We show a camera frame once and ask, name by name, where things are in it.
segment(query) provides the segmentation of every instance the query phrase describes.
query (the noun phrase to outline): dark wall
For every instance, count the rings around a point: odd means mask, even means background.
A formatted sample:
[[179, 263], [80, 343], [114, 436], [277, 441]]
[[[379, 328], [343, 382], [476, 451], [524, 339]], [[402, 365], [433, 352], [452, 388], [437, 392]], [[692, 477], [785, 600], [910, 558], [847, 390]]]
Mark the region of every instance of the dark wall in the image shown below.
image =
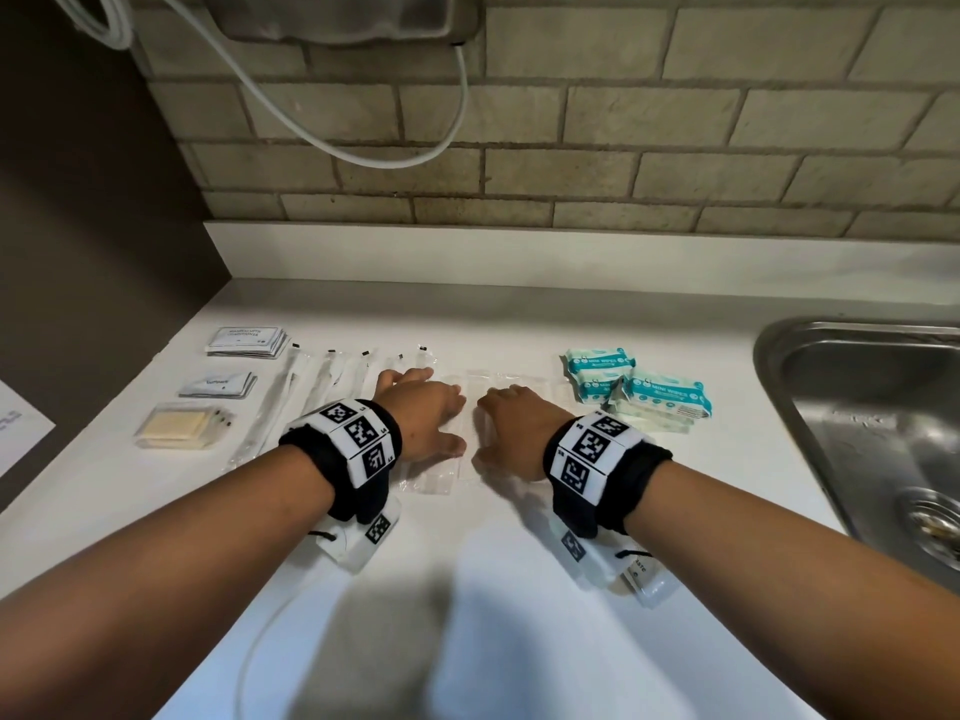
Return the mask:
[[0, 0], [0, 380], [56, 424], [0, 510], [230, 279], [126, 52]]

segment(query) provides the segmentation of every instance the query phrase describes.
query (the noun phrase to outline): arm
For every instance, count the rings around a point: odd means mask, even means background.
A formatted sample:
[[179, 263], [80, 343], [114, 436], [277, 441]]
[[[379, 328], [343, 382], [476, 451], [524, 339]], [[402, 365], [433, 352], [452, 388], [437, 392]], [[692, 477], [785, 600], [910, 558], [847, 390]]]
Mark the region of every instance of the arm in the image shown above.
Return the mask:
[[[464, 398], [430, 375], [377, 385], [404, 460], [466, 447], [438, 431]], [[0, 717], [152, 717], [333, 498], [300, 449], [279, 447], [22, 586], [0, 601]]]
[[[499, 441], [478, 457], [544, 479], [546, 443], [572, 414], [524, 387], [492, 389], [480, 405]], [[960, 717], [953, 593], [842, 533], [672, 461], [657, 468], [624, 525], [826, 717]]]

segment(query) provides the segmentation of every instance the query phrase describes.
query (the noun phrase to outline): paper sheet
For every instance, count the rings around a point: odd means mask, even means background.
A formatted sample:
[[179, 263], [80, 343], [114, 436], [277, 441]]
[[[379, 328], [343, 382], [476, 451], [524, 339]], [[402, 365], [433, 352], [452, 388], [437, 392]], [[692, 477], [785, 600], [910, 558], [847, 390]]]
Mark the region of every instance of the paper sheet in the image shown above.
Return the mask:
[[54, 423], [0, 381], [0, 476], [54, 428]]

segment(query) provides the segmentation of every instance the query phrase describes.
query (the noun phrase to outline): forearm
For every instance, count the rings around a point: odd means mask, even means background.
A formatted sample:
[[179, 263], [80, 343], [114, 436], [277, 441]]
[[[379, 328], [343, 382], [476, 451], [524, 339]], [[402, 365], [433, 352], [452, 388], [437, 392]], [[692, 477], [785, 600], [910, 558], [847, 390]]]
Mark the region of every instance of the forearm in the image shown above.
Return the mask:
[[674, 462], [628, 532], [833, 718], [960, 717], [960, 599], [839, 532]]
[[151, 717], [330, 509], [281, 447], [0, 602], [0, 715]]

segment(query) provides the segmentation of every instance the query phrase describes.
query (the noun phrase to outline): black wristband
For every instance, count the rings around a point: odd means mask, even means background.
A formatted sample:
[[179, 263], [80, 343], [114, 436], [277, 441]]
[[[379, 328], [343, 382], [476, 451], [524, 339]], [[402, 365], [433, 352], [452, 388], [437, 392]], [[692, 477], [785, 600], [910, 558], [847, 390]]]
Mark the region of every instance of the black wristband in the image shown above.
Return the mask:
[[[401, 427], [390, 411], [369, 399], [356, 399], [378, 416], [390, 431], [393, 454], [400, 458], [403, 449]], [[347, 459], [334, 446], [329, 436], [311, 426], [303, 425], [280, 437], [280, 445], [299, 447], [333, 487], [333, 505], [328, 514], [335, 520], [352, 518], [364, 525], [373, 521], [387, 503], [390, 492], [390, 469], [383, 469], [360, 487], [354, 487], [348, 472]]]
[[561, 440], [577, 419], [563, 424], [543, 450], [543, 472], [553, 485], [553, 512], [579, 538], [596, 538], [597, 526], [626, 535], [623, 520], [637, 508], [654, 471], [673, 453], [648, 441], [624, 452], [606, 477], [603, 494], [594, 506], [550, 474]]

